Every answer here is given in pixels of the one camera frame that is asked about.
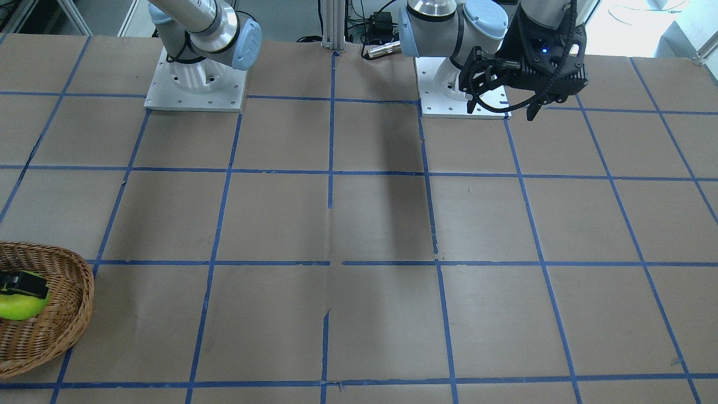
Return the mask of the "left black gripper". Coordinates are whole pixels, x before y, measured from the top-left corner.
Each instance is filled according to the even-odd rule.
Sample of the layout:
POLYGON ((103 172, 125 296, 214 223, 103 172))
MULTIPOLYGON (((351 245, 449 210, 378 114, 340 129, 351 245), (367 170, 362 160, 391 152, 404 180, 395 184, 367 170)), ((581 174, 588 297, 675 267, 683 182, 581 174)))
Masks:
MULTIPOLYGON (((493 74, 500 85, 511 88, 539 87, 539 71, 534 67, 539 52, 536 51, 536 42, 530 37, 535 26, 527 16, 513 18, 505 41, 496 53, 496 59, 500 62, 497 67, 496 59, 485 57, 482 48, 473 47, 469 51, 459 74, 459 89, 468 97, 467 113, 473 113, 477 105, 488 112, 500 113, 498 107, 492 107, 481 99, 482 94, 498 87, 498 84, 491 84, 493 74)), ((527 108, 527 121, 533 122, 541 108, 552 102, 551 94, 534 95, 527 108)))

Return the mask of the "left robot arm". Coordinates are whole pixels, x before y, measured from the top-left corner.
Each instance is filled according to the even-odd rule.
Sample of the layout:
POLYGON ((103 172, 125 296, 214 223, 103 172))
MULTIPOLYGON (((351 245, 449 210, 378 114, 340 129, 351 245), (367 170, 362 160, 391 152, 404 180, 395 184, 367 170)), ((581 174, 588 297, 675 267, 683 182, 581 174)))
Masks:
POLYGON ((509 118, 589 84, 585 24, 596 1, 408 1, 398 23, 424 117, 509 118))

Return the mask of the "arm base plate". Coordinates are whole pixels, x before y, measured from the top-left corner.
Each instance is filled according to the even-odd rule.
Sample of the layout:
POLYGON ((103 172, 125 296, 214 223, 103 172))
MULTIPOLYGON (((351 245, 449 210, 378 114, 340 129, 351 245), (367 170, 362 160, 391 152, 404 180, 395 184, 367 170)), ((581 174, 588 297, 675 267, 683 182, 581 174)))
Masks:
POLYGON ((489 112, 481 105, 469 113, 466 94, 459 89, 460 71, 445 57, 416 57, 415 68, 424 118, 503 120, 511 116, 511 113, 489 112))
POLYGON ((168 62, 162 49, 144 107, 162 112, 241 112, 246 71, 205 59, 194 64, 168 62))

